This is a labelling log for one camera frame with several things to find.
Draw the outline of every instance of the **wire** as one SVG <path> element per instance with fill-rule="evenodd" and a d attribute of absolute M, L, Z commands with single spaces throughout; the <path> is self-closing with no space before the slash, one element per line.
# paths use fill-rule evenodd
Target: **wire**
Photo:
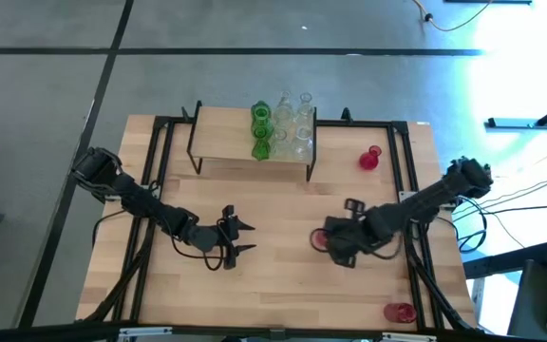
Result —
<path fill-rule="evenodd" d="M 515 243 L 517 243 L 520 247 L 524 248 L 524 245 L 522 243 L 520 243 L 520 241 L 518 241 L 512 234 L 510 234 L 510 231 L 508 231 L 508 229 L 503 225 L 503 222 L 501 222 L 501 219 L 500 217 L 498 217 L 497 215 L 495 214 L 492 214 L 492 213 L 485 213 L 485 215 L 493 215 L 493 217 L 495 219 L 497 219 L 497 221 L 500 223 L 501 225 L 501 228 L 503 228 L 503 230 L 505 231 L 505 233 L 508 235 L 508 237 L 510 237 Z"/>
<path fill-rule="evenodd" d="M 94 248 L 94 245 L 96 244 L 96 236 L 98 235 L 98 232 L 99 232 L 99 226 L 101 225 L 101 223 L 106 220 L 106 219 L 111 219 L 113 218 L 114 216 L 116 215 L 119 215 L 121 213 L 125 213 L 125 209 L 122 209 L 120 210 L 119 212 L 115 212 L 113 214 L 109 214 L 109 215 L 106 215 L 106 216 L 103 216 L 102 218 L 99 218 L 96 223 L 94 223 L 94 228 L 92 228 L 92 248 Z"/>
<path fill-rule="evenodd" d="M 460 230 L 457 229 L 457 226 L 455 225 L 455 223 L 453 223 L 452 220 L 446 219 L 446 218 L 441 218 L 441 217 L 436 217 L 436 219 L 442 220 L 442 221 L 450 224 L 451 227 L 453 227 L 453 229 L 455 230 L 455 240 L 457 240 L 457 241 L 460 240 Z"/>
<path fill-rule="evenodd" d="M 533 209 L 547 209 L 547 205 L 540 205 L 540 206 L 533 206 L 533 207 L 521 207 L 521 208 L 503 209 L 503 210 L 498 210 L 498 211 L 495 211 L 495 212 L 487 212 L 487 213 L 485 213 L 485 215 L 495 215 L 495 214 L 500 214 L 500 213 L 505 213 L 505 212 L 510 212 L 510 211 L 533 210 Z"/>
<path fill-rule="evenodd" d="M 493 207 L 493 206 L 496 206 L 496 205 L 500 205 L 500 204 L 505 203 L 505 202 L 510 201 L 510 200 L 519 199 L 519 198 L 521 198 L 521 197 L 523 197 L 523 196 L 527 196 L 527 195 L 529 195 L 529 194 L 531 194 L 531 193 L 533 193 L 533 192 L 535 192 L 535 191 L 537 191 L 537 190 L 539 190 L 539 189 L 542 189 L 542 188 L 544 188 L 544 187 L 546 187 L 546 186 L 547 186 L 547 183 L 541 185 L 541 186 L 538 187 L 538 188 L 532 189 L 532 190 L 530 190 L 530 191 L 528 191 L 528 192 L 526 192 L 526 193 L 524 193 L 524 194 L 520 194 L 520 195 L 518 195 L 518 196 L 516 196 L 516 197 L 513 197 L 513 198 L 511 198 L 511 199 L 505 199 L 505 200 L 502 200 L 502 201 L 499 201 L 499 202 L 496 202 L 496 203 L 493 203 L 493 204 L 489 204 L 489 205 L 487 205 L 487 206 L 482 207 L 482 209 L 487 209 L 487 208 L 490 208 L 490 207 Z M 473 212 L 470 212 L 470 213 L 468 213 L 468 214 L 465 214 L 465 215 L 463 215 L 462 217 L 455 219 L 455 221 L 458 221 L 458 220 L 460 220 L 460 219 L 463 219 L 463 218 L 465 218 L 465 217 L 467 217 L 467 216 L 469 216 L 469 215 L 472 215 L 472 214 L 474 214 L 474 213 L 476 213 L 476 212 L 477 212 L 477 211 L 473 211 Z"/>
<path fill-rule="evenodd" d="M 175 249 L 175 251 L 182 257 L 188 257 L 188 258 L 192 258 L 192 259 L 203 259 L 204 262 L 206 263 L 206 267 L 211 270 L 211 271 L 216 271 L 220 268 L 220 266 L 222 265 L 223 263 L 223 260 L 224 260 L 224 253 L 223 253 L 223 246 L 221 245 L 218 245 L 218 249 L 219 249 L 219 256 L 206 256 L 206 253 L 203 254 L 203 256 L 192 256 L 192 255 L 188 255 L 184 252 L 181 252 L 179 247 L 177 246 L 177 243 L 176 243 L 176 239 L 175 237 L 172 235 L 172 229 L 170 227 L 170 223 L 168 223 L 168 219 L 166 219 L 166 217 L 162 216 L 162 221 L 163 223 L 166 225 L 166 228 L 168 229 L 168 236 L 170 237 L 170 240 L 172 241 L 172 247 Z M 215 267 L 212 267 L 210 265 L 210 263 L 208 262 L 208 259 L 217 259 L 218 260 L 218 264 L 217 266 Z"/>
<path fill-rule="evenodd" d="M 419 10 L 421 11 L 421 13 L 422 14 L 425 13 L 424 21 L 429 22 L 430 24 L 432 24 L 432 26 L 434 28 L 436 28 L 437 30 L 440 30 L 442 32 L 450 32 L 452 30 L 462 28 L 465 25 L 469 24 L 472 20 L 476 19 L 476 17 L 479 16 L 484 10 L 486 10 L 486 8 L 488 8 L 489 5 L 491 5 L 493 3 L 493 1 L 494 0 L 489 0 L 489 2 L 487 2 L 486 5 L 484 5 L 484 7 L 482 7 L 481 10 L 477 11 L 476 14 L 474 14 L 470 19 L 463 22 L 462 24 L 459 24 L 459 25 L 455 26 L 454 28 L 441 28 L 436 24 L 436 22 L 434 22 L 434 15 L 432 13 L 428 12 L 427 9 L 425 9 L 425 7 L 421 3 L 421 1 L 420 0 L 413 0 L 415 5 L 417 5 L 417 7 L 419 7 Z"/>
<path fill-rule="evenodd" d="M 374 251 L 371 252 L 371 254 L 376 256 L 376 257 L 379 257 L 382 260 L 392 260 L 393 258 L 397 257 L 400 254 L 402 246 L 403 246 L 403 239 L 401 237 L 398 237 L 398 245 L 396 246 L 396 250 L 394 251 L 394 253 L 392 253 L 391 255 L 382 256 L 379 253 L 374 252 Z"/>
<path fill-rule="evenodd" d="M 501 195 L 501 196 L 499 196 L 499 197 L 496 198 L 496 199 L 488 199 L 488 200 L 486 200 L 486 201 L 484 201 L 484 202 L 482 202 L 482 203 L 479 203 L 479 205 L 480 205 L 480 206 L 483 206 L 485 203 L 488 203 L 488 202 L 491 202 L 491 201 L 501 200 L 501 199 L 506 198 L 506 197 L 514 196 L 515 194 L 517 194 L 517 193 L 519 193 L 519 192 L 531 190 L 531 189 L 533 189 L 534 187 L 537 187 L 537 186 L 539 186 L 539 185 L 541 185 L 541 184 L 543 184 L 543 183 L 546 183 L 544 186 L 547 186 L 547 180 L 543 180 L 543 181 L 540 181 L 539 183 L 537 183 L 537 184 L 535 184 L 535 185 L 529 186 L 528 188 L 524 188 L 524 189 L 520 189 L 520 190 L 518 190 L 518 191 L 515 191 L 515 192 L 513 192 L 512 194 Z M 459 211 L 459 212 L 454 212 L 453 214 L 457 215 L 457 214 L 463 213 L 463 212 L 466 211 L 467 209 L 468 209 L 468 208 L 462 209 L 461 211 Z"/>

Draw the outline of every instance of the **concrete floor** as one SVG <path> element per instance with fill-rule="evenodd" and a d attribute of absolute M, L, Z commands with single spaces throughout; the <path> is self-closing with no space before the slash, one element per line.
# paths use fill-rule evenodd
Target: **concrete floor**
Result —
<path fill-rule="evenodd" d="M 0 0 L 0 47 L 109 47 L 123 4 Z M 481 6 L 424 4 L 447 27 Z M 481 124 L 491 116 L 547 113 L 547 0 L 531 7 L 492 5 L 473 25 L 449 33 L 423 26 L 410 0 L 145 0 L 134 4 L 122 46 L 503 52 L 120 56 L 91 140 L 112 151 L 119 148 L 129 114 L 179 115 L 182 105 L 193 108 L 198 99 L 207 105 L 249 106 L 260 99 L 273 104 L 281 90 L 289 90 L 295 97 L 311 92 L 323 119 L 338 118 L 347 106 L 357 119 L 431 122 L 441 166 L 466 155 L 507 175 L 547 153 L 547 143 L 533 148 L 547 138 L 545 132 L 494 133 Z M 0 328 L 13 324 L 103 64 L 103 56 L 0 56 L 0 211 L 7 215 L 0 223 Z M 101 212 L 96 200 L 76 192 L 36 324 L 72 321 L 90 232 Z"/>

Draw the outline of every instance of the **wooden tabletop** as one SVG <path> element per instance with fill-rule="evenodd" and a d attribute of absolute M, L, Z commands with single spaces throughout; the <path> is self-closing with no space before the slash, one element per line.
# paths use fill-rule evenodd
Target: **wooden tabletop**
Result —
<path fill-rule="evenodd" d="M 119 156 L 124 170 L 137 180 L 153 121 L 154 116 L 130 116 L 123 136 Z M 367 206 L 396 201 L 384 129 L 318 127 L 317 162 L 309 183 L 302 180 L 304 165 L 282 162 L 209 161 L 197 176 L 186 153 L 190 129 L 189 124 L 176 125 L 162 201 L 194 212 L 202 224 L 214 223 L 221 209 L 233 204 L 239 217 L 256 227 L 255 231 L 241 232 L 236 244 L 254 243 L 257 247 L 240 255 L 235 269 L 211 272 L 203 260 L 176 254 L 170 238 L 158 230 L 140 322 L 416 329 L 415 324 L 390 323 L 383 316 L 387 303 L 411 302 L 404 253 L 392 260 L 359 255 L 356 268 L 347 269 L 334 265 L 328 255 L 315 252 L 308 241 L 310 231 L 321 227 L 325 216 L 347 214 L 343 209 L 346 198 L 363 200 Z M 441 177 L 432 130 L 427 123 L 410 123 L 409 132 L 418 181 L 424 188 Z M 396 138 L 403 156 L 400 136 Z M 373 144 L 381 146 L 383 155 L 379 166 L 366 172 L 357 166 L 357 160 Z M 408 184 L 403 160 L 401 157 L 404 184 Z M 104 215 L 119 209 L 118 203 L 109 203 Z M 120 215 L 101 224 L 78 318 L 96 309 L 119 278 L 130 223 L 129 215 Z M 429 241 L 439 286 L 463 319 L 475 325 L 453 229 L 435 220 L 430 225 Z M 379 252 L 390 254 L 396 243 L 398 237 Z M 197 254 L 195 248 L 180 247 L 183 252 Z M 432 326 L 423 284 L 422 295 L 426 322 Z M 129 316 L 131 299 L 131 295 L 126 297 L 123 317 Z"/>
<path fill-rule="evenodd" d="M 199 109 L 196 133 L 191 148 L 195 158 L 254 161 L 255 138 L 251 133 L 251 109 L 203 106 Z M 262 162 L 296 162 L 290 156 L 271 156 Z"/>

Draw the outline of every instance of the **green vase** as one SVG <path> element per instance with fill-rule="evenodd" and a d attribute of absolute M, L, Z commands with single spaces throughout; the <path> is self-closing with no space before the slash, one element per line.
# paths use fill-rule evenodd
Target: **green vase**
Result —
<path fill-rule="evenodd" d="M 271 118 L 272 110 L 264 101 L 259 101 L 251 107 L 251 114 L 253 116 L 253 121 L 255 120 L 255 116 L 258 116 L 258 117 L 267 116 L 268 118 Z"/>
<path fill-rule="evenodd" d="M 253 157 L 258 161 L 264 161 L 270 158 L 270 144 L 267 140 L 256 140 L 255 147 L 253 148 Z"/>
<path fill-rule="evenodd" d="M 253 115 L 253 124 L 251 125 L 251 132 L 255 139 L 268 140 L 274 133 L 274 125 L 272 124 L 272 111 L 270 107 L 259 101 L 251 108 Z"/>

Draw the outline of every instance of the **clear glass vase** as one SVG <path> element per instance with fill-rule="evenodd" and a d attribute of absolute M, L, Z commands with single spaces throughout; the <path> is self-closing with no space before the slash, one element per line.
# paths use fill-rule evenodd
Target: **clear glass vase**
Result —
<path fill-rule="evenodd" d="M 296 110 L 295 121 L 297 125 L 308 125 L 313 126 L 313 105 L 311 102 L 311 94 L 305 92 L 300 96 L 301 104 Z"/>
<path fill-rule="evenodd" d="M 272 146 L 271 155 L 273 158 L 284 159 L 289 156 L 291 143 L 287 140 L 288 134 L 285 130 L 277 128 L 273 133 L 270 145 Z"/>
<path fill-rule="evenodd" d="M 312 146 L 311 126 L 300 125 L 296 128 L 296 134 L 292 139 L 292 157 L 297 161 L 311 161 Z"/>
<path fill-rule="evenodd" d="M 276 128 L 288 130 L 294 119 L 294 111 L 291 104 L 291 93 L 284 91 L 279 104 L 273 110 L 272 121 Z"/>

